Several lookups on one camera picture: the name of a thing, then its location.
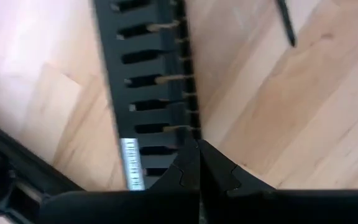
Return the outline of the black zip tie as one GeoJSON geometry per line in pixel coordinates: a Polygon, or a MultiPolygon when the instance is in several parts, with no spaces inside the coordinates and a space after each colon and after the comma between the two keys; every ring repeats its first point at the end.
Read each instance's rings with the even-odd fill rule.
{"type": "Polygon", "coordinates": [[[296,35],[293,30],[293,26],[290,18],[290,12],[288,10],[286,0],[275,0],[275,3],[281,15],[288,42],[292,47],[296,47],[296,35]]]}

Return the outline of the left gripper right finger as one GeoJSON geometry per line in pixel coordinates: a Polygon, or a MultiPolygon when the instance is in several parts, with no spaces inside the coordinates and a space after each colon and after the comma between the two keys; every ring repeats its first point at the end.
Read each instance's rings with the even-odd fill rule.
{"type": "Polygon", "coordinates": [[[358,189],[276,189],[207,141],[198,149],[209,224],[358,224],[358,189]]]}

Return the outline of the black aluminium table frame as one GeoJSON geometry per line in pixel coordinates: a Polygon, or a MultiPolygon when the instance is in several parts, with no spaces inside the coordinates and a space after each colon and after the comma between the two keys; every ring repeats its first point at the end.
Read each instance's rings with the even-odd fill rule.
{"type": "Polygon", "coordinates": [[[82,189],[0,129],[0,217],[36,224],[46,200],[82,189]]]}

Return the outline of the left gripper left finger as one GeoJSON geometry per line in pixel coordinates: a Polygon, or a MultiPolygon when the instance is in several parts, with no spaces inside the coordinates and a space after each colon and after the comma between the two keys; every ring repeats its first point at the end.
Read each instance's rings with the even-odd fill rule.
{"type": "Polygon", "coordinates": [[[51,197],[38,224],[199,224],[200,150],[186,141],[167,171],[141,191],[76,191],[51,197]]]}

